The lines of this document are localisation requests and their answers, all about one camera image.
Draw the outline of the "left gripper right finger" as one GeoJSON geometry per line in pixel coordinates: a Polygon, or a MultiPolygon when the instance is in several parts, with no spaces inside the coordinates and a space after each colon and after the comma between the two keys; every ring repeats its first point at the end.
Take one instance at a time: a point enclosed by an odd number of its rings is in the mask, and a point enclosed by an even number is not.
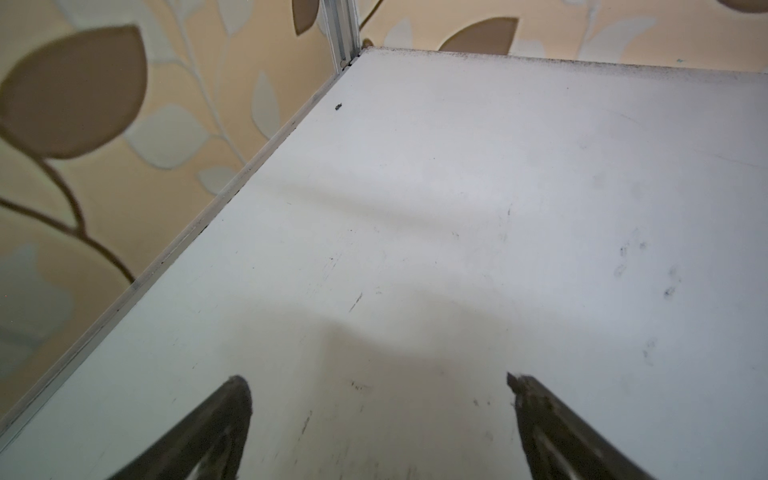
{"type": "Polygon", "coordinates": [[[507,385],[533,479],[651,477],[535,377],[509,373],[507,385]]]}

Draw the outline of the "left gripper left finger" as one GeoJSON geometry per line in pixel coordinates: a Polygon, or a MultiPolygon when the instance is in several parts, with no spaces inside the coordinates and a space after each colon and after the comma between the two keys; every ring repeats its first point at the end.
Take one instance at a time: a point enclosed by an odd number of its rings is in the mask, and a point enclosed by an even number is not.
{"type": "Polygon", "coordinates": [[[252,413],[247,381],[232,376],[112,477],[236,479],[252,413]]]}

